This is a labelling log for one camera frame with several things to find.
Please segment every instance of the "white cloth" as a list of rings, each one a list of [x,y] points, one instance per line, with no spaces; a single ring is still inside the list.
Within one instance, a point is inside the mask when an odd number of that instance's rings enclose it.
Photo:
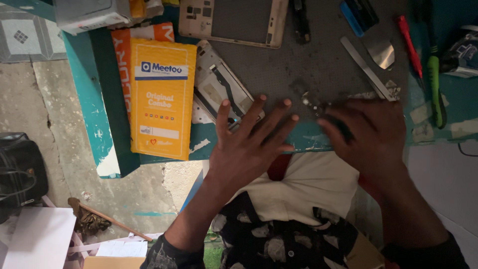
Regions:
[[[209,162],[203,162],[204,175]],[[359,172],[340,159],[335,152],[294,154],[282,181],[272,181],[267,173],[240,189],[247,191],[262,221],[296,220],[320,225],[312,207],[319,207],[345,218],[357,190]]]

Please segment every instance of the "printed shirt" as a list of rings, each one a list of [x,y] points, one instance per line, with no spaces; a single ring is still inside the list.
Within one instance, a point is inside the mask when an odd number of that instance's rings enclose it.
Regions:
[[[222,237],[224,251],[220,269],[298,268],[343,269],[346,256],[358,236],[357,229],[340,216],[317,207],[311,208],[321,223],[309,226],[297,221],[259,219],[247,192],[225,205],[211,224]],[[422,249],[389,245],[385,256],[402,265],[437,263],[436,268],[468,268],[455,239],[450,234],[443,244]],[[141,269],[204,268],[204,249],[190,253],[169,244],[164,235],[152,246]]]

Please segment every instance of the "wooden stick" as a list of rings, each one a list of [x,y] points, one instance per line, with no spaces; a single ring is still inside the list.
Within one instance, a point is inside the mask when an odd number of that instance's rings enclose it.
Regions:
[[[103,217],[103,218],[105,218],[105,219],[111,221],[111,223],[113,223],[113,224],[116,225],[116,226],[119,226],[119,227],[121,227],[121,228],[123,228],[123,229],[125,229],[125,230],[127,230],[127,231],[129,231],[129,232],[132,232],[133,234],[135,234],[135,235],[137,235],[137,236],[140,236],[141,238],[144,238],[145,240],[147,240],[147,241],[149,241],[149,242],[152,241],[151,238],[149,238],[149,237],[147,237],[147,236],[145,236],[145,235],[143,235],[143,234],[141,234],[141,233],[139,233],[139,232],[137,232],[137,231],[135,231],[135,230],[129,228],[128,226],[124,225],[123,223],[119,223],[119,222],[116,221],[115,219],[110,218],[110,217],[106,216],[105,214],[102,214],[102,213],[100,213],[100,212],[94,210],[93,208],[91,208],[91,207],[89,207],[89,206],[87,206],[87,205],[84,205],[84,204],[82,204],[82,203],[80,203],[80,202],[79,202],[79,205],[80,205],[81,207],[83,207],[84,209],[86,209],[86,210],[88,210],[88,211],[90,211],[90,212],[92,212],[92,213],[95,213],[96,215],[98,215],[98,216],[100,216],[100,217]]]

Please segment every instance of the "red cloth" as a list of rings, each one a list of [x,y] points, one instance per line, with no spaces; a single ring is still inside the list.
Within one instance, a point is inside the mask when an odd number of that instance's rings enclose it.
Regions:
[[[273,181],[281,181],[284,179],[285,172],[289,166],[292,154],[280,154],[267,169],[269,178]]]

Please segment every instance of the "black bag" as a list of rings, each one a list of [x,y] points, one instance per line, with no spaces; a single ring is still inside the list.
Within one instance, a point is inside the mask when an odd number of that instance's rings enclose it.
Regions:
[[[0,224],[48,192],[42,154],[25,133],[0,133]]]

